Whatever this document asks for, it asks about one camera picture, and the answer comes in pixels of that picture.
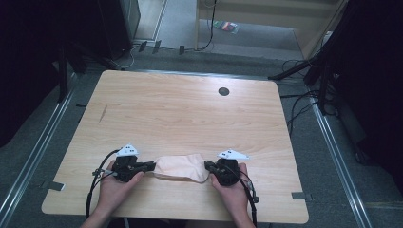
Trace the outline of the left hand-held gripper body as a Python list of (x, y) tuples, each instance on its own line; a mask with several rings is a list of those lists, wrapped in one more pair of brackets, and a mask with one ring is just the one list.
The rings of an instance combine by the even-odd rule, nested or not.
[(129, 182), (137, 173), (146, 171), (146, 165), (137, 162), (137, 155), (137, 149), (130, 143), (116, 153), (112, 171), (118, 181)]

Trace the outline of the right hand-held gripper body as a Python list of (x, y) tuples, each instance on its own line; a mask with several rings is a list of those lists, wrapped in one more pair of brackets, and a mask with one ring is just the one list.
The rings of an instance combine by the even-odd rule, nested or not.
[(218, 154), (218, 160), (211, 166), (211, 172), (216, 176), (221, 186), (232, 186), (240, 180), (238, 160), (249, 160), (249, 156), (233, 149)]

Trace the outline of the person's right hand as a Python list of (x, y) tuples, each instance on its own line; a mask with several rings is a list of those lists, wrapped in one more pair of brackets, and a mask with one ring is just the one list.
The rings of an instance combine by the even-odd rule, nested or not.
[(232, 186), (222, 186), (214, 174), (210, 175), (210, 180), (233, 219), (249, 218), (247, 211), (248, 198), (243, 185), (239, 181)]

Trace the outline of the person's left hand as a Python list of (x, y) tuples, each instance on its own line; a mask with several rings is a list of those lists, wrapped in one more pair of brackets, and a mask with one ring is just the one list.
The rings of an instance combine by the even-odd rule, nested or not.
[(143, 176), (144, 172), (139, 172), (129, 182), (122, 182), (111, 175), (103, 175), (98, 203), (93, 215), (104, 218), (110, 217), (131, 194)]

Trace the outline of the grey tape strip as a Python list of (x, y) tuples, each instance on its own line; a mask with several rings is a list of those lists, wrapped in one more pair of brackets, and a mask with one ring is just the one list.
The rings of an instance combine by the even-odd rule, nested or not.
[(43, 181), (40, 184), (40, 187), (47, 190), (54, 190), (54, 191), (63, 191), (65, 189), (65, 185), (60, 182), (55, 181)]
[(312, 194), (306, 194), (304, 192), (292, 192), (291, 195), (293, 200), (305, 200), (305, 201), (313, 200)]

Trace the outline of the black metal stand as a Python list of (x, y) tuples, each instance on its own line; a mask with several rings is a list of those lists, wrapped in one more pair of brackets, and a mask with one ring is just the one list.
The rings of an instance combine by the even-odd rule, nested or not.
[(319, 81), (318, 108), (322, 115), (328, 115), (325, 107), (328, 84), (336, 67), (340, 51), (345, 48), (348, 31), (358, 10), (358, 0), (349, 0), (332, 35), (312, 58), (304, 60), (301, 64), (293, 66), (278, 75), (269, 76), (268, 79), (279, 81), (308, 67), (309, 70), (304, 76), (303, 82), (307, 86), (312, 86), (316, 81)]
[(67, 82), (67, 57), (65, 54), (65, 46), (60, 45), (59, 47), (59, 98), (58, 102), (61, 103), (68, 92), (68, 82)]

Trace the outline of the colourful packet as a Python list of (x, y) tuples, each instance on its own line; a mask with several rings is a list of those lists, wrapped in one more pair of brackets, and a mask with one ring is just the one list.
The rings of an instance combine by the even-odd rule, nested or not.
[(228, 21), (214, 21), (213, 27), (222, 31), (230, 32), (232, 34), (237, 34), (239, 30), (239, 25)]

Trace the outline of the black computer tower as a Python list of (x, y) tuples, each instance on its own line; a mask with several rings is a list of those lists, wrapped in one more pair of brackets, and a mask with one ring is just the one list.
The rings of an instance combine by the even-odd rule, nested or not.
[(106, 36), (106, 56), (116, 60), (128, 52), (136, 36), (141, 13), (138, 0), (97, 0)]

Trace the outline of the metal floor rail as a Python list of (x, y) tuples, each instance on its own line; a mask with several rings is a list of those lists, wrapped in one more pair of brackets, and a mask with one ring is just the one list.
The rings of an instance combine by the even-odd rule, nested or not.
[(67, 110), (77, 82), (80, 79), (80, 75), (77, 73), (72, 73), (68, 79), (69, 82), (67, 84), (69, 85), (69, 89), (67, 90), (66, 97), (54, 107), (54, 110), (49, 117), (45, 128), (41, 132), (36, 144), (30, 150), (29, 156), (25, 161), (19, 175), (17, 176), (14, 184), (11, 186), (0, 206), (0, 228), (6, 228), (10, 222), (10, 219), (21, 198), (23, 197), (37, 166), (39, 165), (48, 148), (48, 144), (52, 139), (59, 122), (62, 120)]
[(317, 123), (322, 132), (324, 141), (327, 144), (337, 175), (340, 179), (350, 208), (352, 209), (358, 228), (374, 228), (364, 206), (364, 203), (360, 197), (360, 194), (357, 191), (349, 168), (344, 161), (341, 150), (338, 146), (338, 143), (336, 142), (336, 138), (333, 134), (327, 118), (321, 114), (317, 101), (314, 98), (310, 99), (310, 103), (313, 105), (313, 110), (316, 116)]

